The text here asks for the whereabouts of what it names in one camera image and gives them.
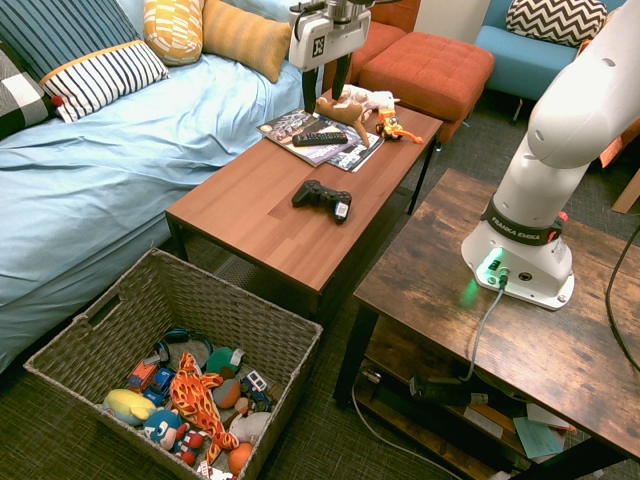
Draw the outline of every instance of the brown table top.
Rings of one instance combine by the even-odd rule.
[[[355,292],[459,359],[471,356],[476,331],[496,292],[477,286],[460,246],[478,223],[493,186],[448,170]],[[477,368],[640,459],[640,374],[616,342],[605,292],[625,242],[567,223],[576,287],[556,312],[504,296],[487,320]],[[640,249],[629,249],[616,275],[612,307],[640,360]]]
[[[328,164],[313,168],[263,139],[167,212],[231,251],[320,292],[442,124],[402,107],[396,111],[402,126],[420,135],[424,145],[409,139],[384,142],[357,172],[345,172]],[[376,118],[369,118],[367,130],[374,130]],[[291,197],[305,180],[351,193],[344,224],[321,208],[293,208]]]

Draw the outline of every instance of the orange ottoman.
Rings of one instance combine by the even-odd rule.
[[[400,105],[441,119],[439,141],[446,143],[480,98],[494,64],[483,48],[412,32],[368,62],[359,85],[390,90]]]

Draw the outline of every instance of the white wall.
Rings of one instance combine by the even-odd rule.
[[[488,6],[489,0],[422,0],[415,30],[473,43]]]

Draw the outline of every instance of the blue chair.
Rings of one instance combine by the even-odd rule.
[[[609,12],[625,0],[602,0]],[[518,118],[522,99],[538,100],[560,71],[571,63],[577,49],[507,30],[507,10],[512,0],[491,0],[475,44],[496,58],[485,88],[515,95],[520,103],[511,121]]]

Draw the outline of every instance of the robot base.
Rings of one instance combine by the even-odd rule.
[[[562,237],[532,247],[500,235],[482,221],[462,242],[462,257],[481,286],[497,291],[500,270],[508,268],[505,293],[549,310],[566,305],[573,293],[571,250]],[[497,264],[493,270],[492,263]]]

